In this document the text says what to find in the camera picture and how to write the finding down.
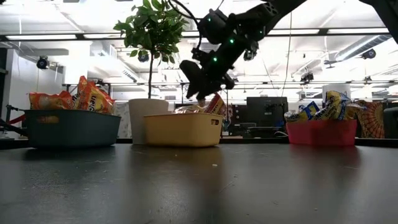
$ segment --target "white plant pot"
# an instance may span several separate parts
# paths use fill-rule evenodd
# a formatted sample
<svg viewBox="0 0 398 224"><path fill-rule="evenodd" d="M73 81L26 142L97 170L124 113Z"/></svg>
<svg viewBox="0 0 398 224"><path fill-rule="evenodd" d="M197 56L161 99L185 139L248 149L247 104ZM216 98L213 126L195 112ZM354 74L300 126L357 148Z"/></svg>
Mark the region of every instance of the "white plant pot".
<svg viewBox="0 0 398 224"><path fill-rule="evenodd" d="M169 102L156 99L129 100L131 136L133 144L145 144L144 116L169 114Z"/></svg>

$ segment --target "dark table surface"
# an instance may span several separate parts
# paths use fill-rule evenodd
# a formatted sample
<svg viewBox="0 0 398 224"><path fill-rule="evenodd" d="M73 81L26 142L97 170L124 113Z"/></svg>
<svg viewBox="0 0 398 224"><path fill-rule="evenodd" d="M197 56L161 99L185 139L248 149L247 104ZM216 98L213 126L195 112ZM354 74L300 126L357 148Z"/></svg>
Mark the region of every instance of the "dark table surface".
<svg viewBox="0 0 398 224"><path fill-rule="evenodd" d="M0 223L397 223L398 149L0 151Z"/></svg>

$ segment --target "red basket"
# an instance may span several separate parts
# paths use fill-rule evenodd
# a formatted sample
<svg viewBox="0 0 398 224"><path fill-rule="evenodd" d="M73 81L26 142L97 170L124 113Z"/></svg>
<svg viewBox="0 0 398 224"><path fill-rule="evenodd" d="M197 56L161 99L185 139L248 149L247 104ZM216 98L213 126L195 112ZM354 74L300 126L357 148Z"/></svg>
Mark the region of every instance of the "red basket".
<svg viewBox="0 0 398 224"><path fill-rule="evenodd" d="M305 121L286 124L292 144L311 146L354 146L356 120Z"/></svg>

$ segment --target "tree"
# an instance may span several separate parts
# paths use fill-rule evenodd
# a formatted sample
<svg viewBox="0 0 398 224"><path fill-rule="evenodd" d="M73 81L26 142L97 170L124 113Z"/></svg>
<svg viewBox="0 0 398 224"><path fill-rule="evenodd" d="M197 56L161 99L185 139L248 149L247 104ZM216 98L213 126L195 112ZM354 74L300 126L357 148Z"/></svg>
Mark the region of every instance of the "tree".
<svg viewBox="0 0 398 224"><path fill-rule="evenodd" d="M125 22L119 21L114 29L121 31L121 35L125 34L124 45L133 47L130 57L141 57L149 54L149 92L148 98L151 96L152 90L152 70L154 59L161 59L161 62L175 63L173 53L178 53L177 44L182 38L183 25L188 21L174 9L166 0L143 0L143 6L133 6L131 11L133 16L126 18Z"/></svg>

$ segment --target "yellow basket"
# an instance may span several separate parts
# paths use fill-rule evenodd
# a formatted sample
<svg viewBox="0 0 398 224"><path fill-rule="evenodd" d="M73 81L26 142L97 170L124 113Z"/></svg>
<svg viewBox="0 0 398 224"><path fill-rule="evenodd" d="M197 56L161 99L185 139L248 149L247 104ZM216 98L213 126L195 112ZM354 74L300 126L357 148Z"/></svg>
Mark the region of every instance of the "yellow basket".
<svg viewBox="0 0 398 224"><path fill-rule="evenodd" d="M206 113L145 116L147 144L208 147L220 142L223 117Z"/></svg>

